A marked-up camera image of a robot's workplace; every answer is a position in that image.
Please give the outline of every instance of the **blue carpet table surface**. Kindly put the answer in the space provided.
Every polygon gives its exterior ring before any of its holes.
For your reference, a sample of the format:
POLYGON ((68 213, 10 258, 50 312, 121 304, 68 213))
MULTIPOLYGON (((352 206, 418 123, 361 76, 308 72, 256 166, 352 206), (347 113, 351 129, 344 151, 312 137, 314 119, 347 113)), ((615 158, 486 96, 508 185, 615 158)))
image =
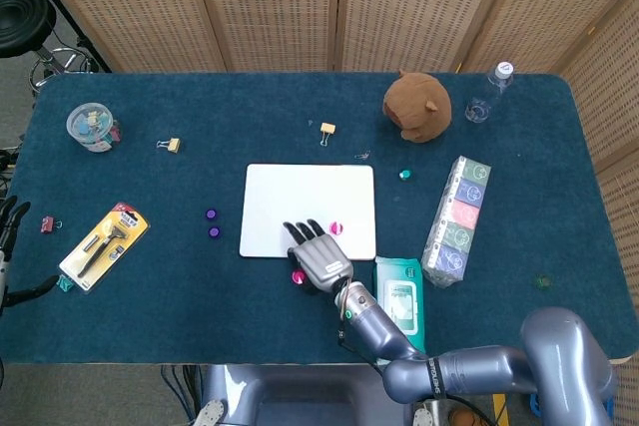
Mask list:
MULTIPOLYGON (((11 289, 39 283, 119 201, 149 231, 91 293, 56 288, 7 309, 0 356, 11 362, 360 362, 337 346, 327 295, 293 286, 284 259, 239 255, 251 163, 368 164, 377 254, 421 257, 453 161, 492 166, 463 282, 425 283, 427 352, 520 346, 541 306, 581 315, 610 356, 638 344, 630 300, 569 87, 518 75, 484 124, 463 108, 480 75, 437 75, 453 104, 440 138, 415 145, 381 112, 394 74, 73 75, 50 82, 27 131, 11 187, 30 201, 11 289), (66 132, 69 113, 106 105, 123 142, 105 154, 66 132), (320 123, 336 124, 328 147, 320 123), (182 139, 180 152, 156 142, 182 139), (367 160, 355 155, 370 151, 367 160), (411 169, 414 179, 398 173, 411 169), (219 239, 207 235, 215 208, 219 239), (40 233, 43 216, 63 222, 40 233), (535 278, 547 275, 548 289, 535 278)), ((372 286, 372 261, 355 264, 372 286)))

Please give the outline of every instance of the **brown teddy bear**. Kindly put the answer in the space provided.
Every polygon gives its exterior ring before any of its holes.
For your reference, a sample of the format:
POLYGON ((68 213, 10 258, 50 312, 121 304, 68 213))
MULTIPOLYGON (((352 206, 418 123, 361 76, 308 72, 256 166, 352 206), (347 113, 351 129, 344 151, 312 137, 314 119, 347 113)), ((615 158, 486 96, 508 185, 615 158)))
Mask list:
POLYGON ((450 125, 450 98, 437 79, 399 71, 383 97, 383 112, 401 128, 401 137, 428 142, 450 125))

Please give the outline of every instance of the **plastic bottle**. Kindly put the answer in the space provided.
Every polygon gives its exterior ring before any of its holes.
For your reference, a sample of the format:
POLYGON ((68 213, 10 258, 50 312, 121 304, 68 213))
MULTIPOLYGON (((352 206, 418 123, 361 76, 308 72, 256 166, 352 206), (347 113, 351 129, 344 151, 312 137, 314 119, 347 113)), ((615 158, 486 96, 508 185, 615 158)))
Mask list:
POLYGON ((512 84, 514 68, 509 62, 499 65, 486 75, 483 86, 475 92, 466 106, 466 119, 475 124, 486 120, 492 108, 499 103, 506 88, 512 84))

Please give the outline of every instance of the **black stool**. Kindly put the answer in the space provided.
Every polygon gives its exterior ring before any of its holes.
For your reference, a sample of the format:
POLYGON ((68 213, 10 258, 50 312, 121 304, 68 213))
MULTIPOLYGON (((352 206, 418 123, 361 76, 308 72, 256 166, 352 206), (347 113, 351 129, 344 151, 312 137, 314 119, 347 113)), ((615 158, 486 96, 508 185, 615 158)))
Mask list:
POLYGON ((49 0, 0 0, 0 58, 35 52, 38 61, 29 75, 34 95, 51 75, 97 71, 96 62, 81 50, 65 46, 50 52, 43 47, 55 24, 56 9, 49 0), (42 79, 36 81, 39 67, 42 79))

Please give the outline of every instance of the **whiteboard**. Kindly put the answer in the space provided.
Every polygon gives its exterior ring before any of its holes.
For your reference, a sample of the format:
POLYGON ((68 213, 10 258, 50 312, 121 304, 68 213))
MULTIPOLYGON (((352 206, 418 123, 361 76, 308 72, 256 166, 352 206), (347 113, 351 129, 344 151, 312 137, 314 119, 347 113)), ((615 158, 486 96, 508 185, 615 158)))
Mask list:
POLYGON ((296 242, 282 226, 312 218, 350 259, 375 258, 372 167, 361 165, 250 164, 242 216, 240 255, 286 257, 296 242))

